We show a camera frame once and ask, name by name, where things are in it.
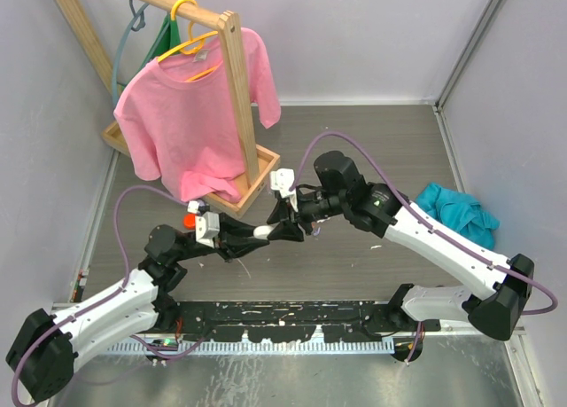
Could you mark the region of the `white earbud case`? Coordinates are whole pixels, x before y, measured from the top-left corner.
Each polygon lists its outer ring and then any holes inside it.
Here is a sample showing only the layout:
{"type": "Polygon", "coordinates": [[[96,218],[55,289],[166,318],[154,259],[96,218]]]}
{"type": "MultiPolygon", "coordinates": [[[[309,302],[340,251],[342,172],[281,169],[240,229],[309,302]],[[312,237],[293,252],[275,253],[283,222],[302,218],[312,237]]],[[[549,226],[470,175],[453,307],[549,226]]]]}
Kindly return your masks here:
{"type": "Polygon", "coordinates": [[[275,226],[273,224],[260,225],[254,228],[252,234],[256,239],[268,239],[268,236],[274,228],[275,226]]]}

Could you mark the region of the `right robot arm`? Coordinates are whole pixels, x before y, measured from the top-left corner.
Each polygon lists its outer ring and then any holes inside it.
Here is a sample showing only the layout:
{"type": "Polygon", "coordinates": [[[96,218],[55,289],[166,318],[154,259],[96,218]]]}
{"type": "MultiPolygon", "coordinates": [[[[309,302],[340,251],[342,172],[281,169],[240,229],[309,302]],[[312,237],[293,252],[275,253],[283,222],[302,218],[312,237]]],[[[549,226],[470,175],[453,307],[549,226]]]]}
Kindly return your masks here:
{"type": "Polygon", "coordinates": [[[352,226],[404,246],[459,281],[454,287],[404,284],[388,303],[392,326],[406,331],[432,319],[470,323],[495,340],[509,340],[531,296],[534,262],[481,247],[428,216],[387,184],[368,183],[340,151],[314,163],[319,185],[292,189],[293,170],[271,172],[277,204],[267,220],[269,240],[303,241],[315,222],[342,215],[352,226]]]}

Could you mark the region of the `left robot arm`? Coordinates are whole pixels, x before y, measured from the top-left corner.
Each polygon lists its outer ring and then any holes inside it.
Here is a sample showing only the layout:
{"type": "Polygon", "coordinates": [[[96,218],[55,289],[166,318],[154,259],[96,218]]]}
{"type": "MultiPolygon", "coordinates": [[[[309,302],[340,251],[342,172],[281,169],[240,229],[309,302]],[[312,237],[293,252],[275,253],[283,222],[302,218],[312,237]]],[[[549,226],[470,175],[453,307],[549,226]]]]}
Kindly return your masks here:
{"type": "Polygon", "coordinates": [[[35,403],[51,398],[91,358],[130,335],[175,328],[180,312],[170,292],[187,274],[181,263],[209,254],[240,258],[268,245],[273,229],[213,212],[196,217],[188,232],[155,227],[145,258],[125,278],[67,309],[53,314],[39,309],[26,318],[6,356],[14,372],[13,403],[21,404],[19,387],[35,403]]]}

